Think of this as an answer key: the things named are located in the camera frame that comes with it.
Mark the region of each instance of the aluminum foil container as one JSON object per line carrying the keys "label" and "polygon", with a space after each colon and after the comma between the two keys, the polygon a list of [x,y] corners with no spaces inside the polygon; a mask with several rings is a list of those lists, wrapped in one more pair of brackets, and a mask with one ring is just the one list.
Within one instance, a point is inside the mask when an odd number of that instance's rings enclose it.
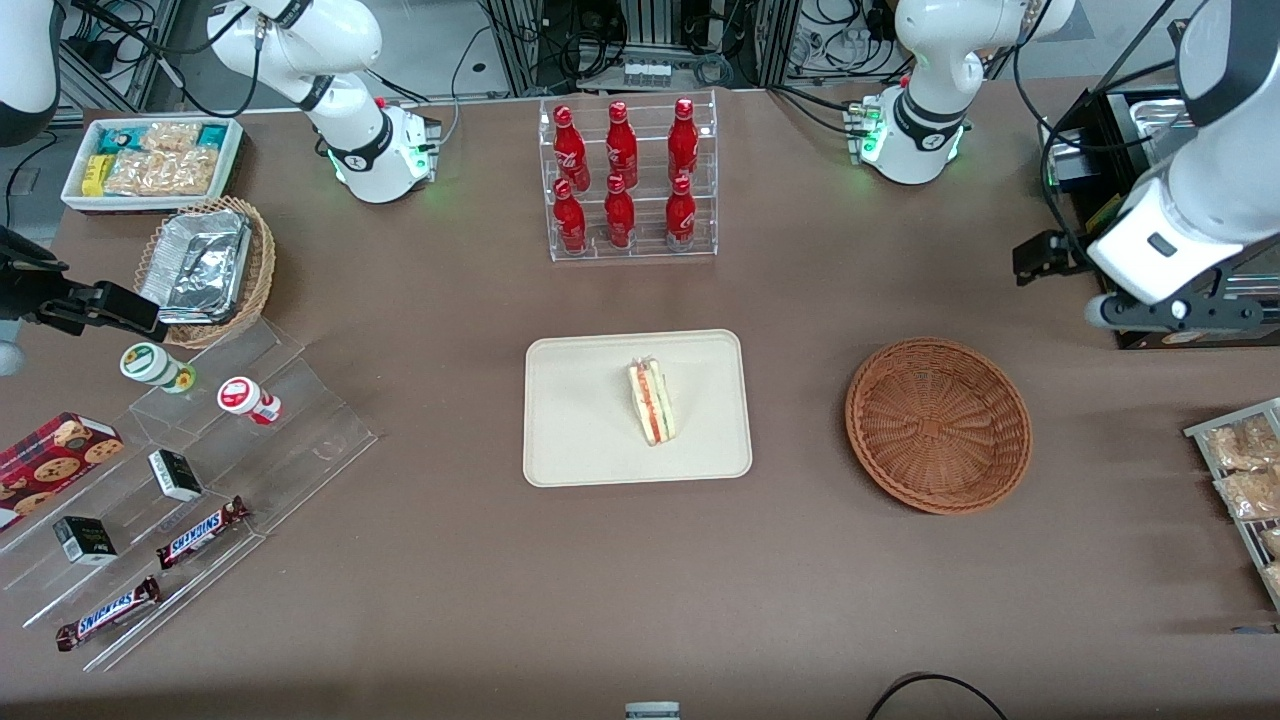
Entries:
{"label": "aluminum foil container", "polygon": [[170,325],[230,320],[252,234],[252,222],[234,210],[165,220],[142,296],[160,306],[160,320]]}

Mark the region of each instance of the white tray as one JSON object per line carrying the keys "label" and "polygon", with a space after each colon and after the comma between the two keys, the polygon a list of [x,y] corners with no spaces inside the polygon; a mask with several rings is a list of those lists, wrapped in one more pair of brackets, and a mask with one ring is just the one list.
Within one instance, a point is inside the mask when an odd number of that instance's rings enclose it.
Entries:
{"label": "white tray", "polygon": [[[84,179],[84,167],[88,159],[97,151],[97,143],[102,133],[111,129],[136,128],[148,126],[154,122],[192,122],[204,126],[225,126],[227,136],[218,150],[218,164],[214,165],[214,178],[209,183],[209,191],[204,195],[166,195],[161,197],[128,197],[116,195],[104,195],[100,197],[86,197],[81,195],[81,182]],[[230,179],[232,168],[236,165],[236,154],[239,151],[243,129],[241,124],[229,118],[210,118],[206,115],[155,115],[145,118],[122,118],[110,120],[93,120],[84,129],[84,138],[81,140],[79,150],[76,152],[76,161],[67,173],[67,182],[63,183],[63,202],[73,210],[81,213],[146,213],[155,210],[175,210],[195,205],[205,200],[221,197]]]}
{"label": "white tray", "polygon": [[[662,363],[676,437],[649,447],[626,368]],[[538,487],[739,478],[751,469],[742,346],[728,331],[545,338],[525,355],[525,479]]]}

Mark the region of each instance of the empty wicker basket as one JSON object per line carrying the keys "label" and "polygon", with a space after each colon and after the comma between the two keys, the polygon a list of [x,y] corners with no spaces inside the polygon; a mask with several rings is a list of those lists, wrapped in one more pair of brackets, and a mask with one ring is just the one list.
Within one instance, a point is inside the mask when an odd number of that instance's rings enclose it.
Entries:
{"label": "empty wicker basket", "polygon": [[1032,428],[1014,383],[978,352],[922,337],[882,347],[845,397],[863,468],[902,502],[942,515],[1005,498],[1027,471]]}

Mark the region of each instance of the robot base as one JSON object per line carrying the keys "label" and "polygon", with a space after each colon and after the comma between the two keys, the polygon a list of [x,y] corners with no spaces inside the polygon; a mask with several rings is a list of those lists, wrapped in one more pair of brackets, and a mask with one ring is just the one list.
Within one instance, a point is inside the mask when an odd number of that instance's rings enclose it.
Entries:
{"label": "robot base", "polygon": [[893,102],[901,92],[901,87],[891,87],[879,95],[868,95],[855,113],[845,113],[845,129],[868,133],[849,138],[849,156],[855,165],[870,165],[893,182],[927,183],[956,156],[964,129],[957,129],[946,146],[920,150],[893,119]]}
{"label": "robot base", "polygon": [[343,168],[329,154],[338,179],[365,202],[390,202],[434,181],[440,156],[440,126],[428,127],[421,115],[401,108],[388,106],[383,113],[392,120],[392,140],[367,170]]}

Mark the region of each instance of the clear acrylic shelf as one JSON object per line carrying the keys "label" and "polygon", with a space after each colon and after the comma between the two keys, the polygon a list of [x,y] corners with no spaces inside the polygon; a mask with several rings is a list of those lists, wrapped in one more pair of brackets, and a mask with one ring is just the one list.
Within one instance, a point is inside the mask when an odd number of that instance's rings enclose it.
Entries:
{"label": "clear acrylic shelf", "polygon": [[[698,169],[690,181],[691,195],[698,204],[694,215],[694,243],[685,252],[667,247],[667,199],[671,196],[671,178],[667,176],[667,133],[675,119],[676,100],[694,101],[694,123],[698,126]],[[608,224],[604,218],[605,178],[609,176],[604,138],[609,132],[608,104],[623,100],[631,127],[636,131],[640,150],[640,182],[631,188],[636,208],[636,240],[628,250],[618,250],[609,243]],[[573,124],[586,142],[586,165],[591,172],[591,186],[577,193],[586,213],[586,252],[570,255],[559,241],[552,205],[556,201],[552,183],[559,177],[556,164],[556,124],[552,110],[567,105],[573,111]],[[538,150],[541,160],[543,202],[547,206],[547,237],[553,261],[590,260],[655,260],[680,258],[707,258],[719,250],[718,196],[719,167],[716,152],[717,115],[714,92],[641,94],[623,96],[577,96],[547,99],[539,106]]]}
{"label": "clear acrylic shelf", "polygon": [[[26,619],[26,628],[49,637],[50,652],[56,652],[58,628],[155,575],[161,603],[140,609],[60,653],[86,671],[110,669],[375,442],[356,413],[300,356],[301,350],[265,320],[223,338],[192,360],[196,388],[183,396],[150,391],[114,423],[128,442],[114,465],[82,480],[84,487],[73,497],[69,491],[64,501],[46,502],[41,518],[24,521],[29,527],[0,555],[0,577],[8,579],[5,601]],[[223,413],[215,393],[233,375],[257,379],[280,397],[280,419],[257,425]],[[200,500],[184,503],[160,492],[147,462],[157,447],[186,455],[204,487]],[[160,569],[157,548],[237,495],[251,511],[248,518],[174,568]],[[119,557],[97,568],[68,562],[51,529],[63,515],[101,519]]]}

